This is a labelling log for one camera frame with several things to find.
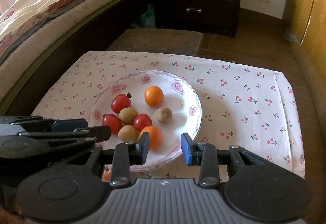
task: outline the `plate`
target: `plate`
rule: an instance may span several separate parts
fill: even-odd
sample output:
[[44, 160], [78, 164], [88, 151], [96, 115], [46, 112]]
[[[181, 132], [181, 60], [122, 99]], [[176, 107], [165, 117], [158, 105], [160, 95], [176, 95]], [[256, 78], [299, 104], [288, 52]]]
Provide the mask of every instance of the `plate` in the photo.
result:
[[[155, 118], [157, 108], [146, 104], [144, 93], [150, 86], [158, 86], [162, 89], [164, 101], [160, 107], [170, 108], [173, 114], [169, 124], [159, 123]], [[163, 133], [161, 147], [155, 151], [149, 150], [146, 163], [143, 166], [133, 165], [130, 171], [157, 169], [179, 157], [182, 154], [181, 134], [186, 132], [195, 139], [202, 122], [202, 106], [196, 91], [182, 78], [165, 71], [135, 72], [113, 81], [95, 96], [87, 113], [88, 125], [101, 125], [104, 114], [114, 114], [111, 110], [111, 102], [115, 96], [127, 93], [132, 96], [131, 107], [139, 114], [148, 114], [153, 125], [159, 127]], [[113, 149], [121, 142], [118, 136], [113, 134], [101, 145], [103, 149]]]

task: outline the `tablecloth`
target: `tablecloth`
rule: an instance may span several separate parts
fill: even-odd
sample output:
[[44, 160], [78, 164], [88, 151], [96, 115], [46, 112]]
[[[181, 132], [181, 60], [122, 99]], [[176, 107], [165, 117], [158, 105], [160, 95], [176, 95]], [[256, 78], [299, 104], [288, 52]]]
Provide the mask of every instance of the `tablecloth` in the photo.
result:
[[[219, 60], [141, 52], [92, 51], [52, 86], [33, 115], [85, 117], [92, 100], [115, 79], [140, 70], [162, 70], [186, 80], [201, 99], [203, 121], [196, 141], [227, 150], [243, 146], [304, 177], [300, 121], [292, 88], [281, 72]], [[132, 177], [192, 177], [182, 157]], [[228, 179], [225, 168], [221, 178]]]

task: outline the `orange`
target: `orange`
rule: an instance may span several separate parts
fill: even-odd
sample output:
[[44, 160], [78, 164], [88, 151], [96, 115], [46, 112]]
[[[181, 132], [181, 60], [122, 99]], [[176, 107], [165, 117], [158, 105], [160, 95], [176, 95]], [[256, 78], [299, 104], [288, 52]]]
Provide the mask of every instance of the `orange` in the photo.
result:
[[111, 178], [111, 167], [108, 167], [107, 165], [105, 166], [103, 175], [102, 175], [102, 181], [103, 182], [108, 182], [110, 181]]
[[151, 107], [159, 107], [163, 100], [164, 94], [160, 87], [151, 86], [148, 87], [144, 94], [145, 102]]
[[145, 127], [139, 133], [139, 137], [142, 135], [143, 132], [149, 133], [149, 148], [151, 150], [156, 150], [161, 146], [163, 134], [158, 127], [156, 127], [154, 125], [149, 125], [149, 126]]

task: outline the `wooden floor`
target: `wooden floor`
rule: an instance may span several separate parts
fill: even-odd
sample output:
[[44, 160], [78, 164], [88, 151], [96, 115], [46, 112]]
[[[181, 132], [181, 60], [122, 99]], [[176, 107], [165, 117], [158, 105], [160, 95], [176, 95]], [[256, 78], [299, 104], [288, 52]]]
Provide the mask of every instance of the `wooden floor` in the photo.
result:
[[317, 112], [304, 75], [282, 39], [280, 26], [240, 21], [235, 39], [204, 34], [199, 57], [218, 59], [255, 67], [281, 71], [290, 82], [299, 112], [304, 142], [305, 178], [313, 190], [313, 202], [305, 216], [309, 224], [324, 223], [325, 216], [325, 157]]

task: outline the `red cherry tomato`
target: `red cherry tomato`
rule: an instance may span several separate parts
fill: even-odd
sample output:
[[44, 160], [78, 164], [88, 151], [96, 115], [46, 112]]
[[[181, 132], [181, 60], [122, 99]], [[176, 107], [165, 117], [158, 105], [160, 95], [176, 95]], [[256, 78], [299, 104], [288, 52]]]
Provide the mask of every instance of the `red cherry tomato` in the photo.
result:
[[134, 128], [138, 131], [142, 131], [145, 127], [152, 124], [152, 120], [147, 114], [139, 114], [134, 119]]
[[130, 107], [131, 101], [129, 98], [131, 98], [130, 93], [128, 93], [127, 95], [125, 94], [117, 95], [111, 103], [112, 111], [118, 114], [123, 108]]
[[122, 123], [119, 117], [114, 114], [106, 114], [103, 116], [102, 125], [108, 125], [111, 128], [112, 134], [118, 134], [119, 130], [122, 128]]

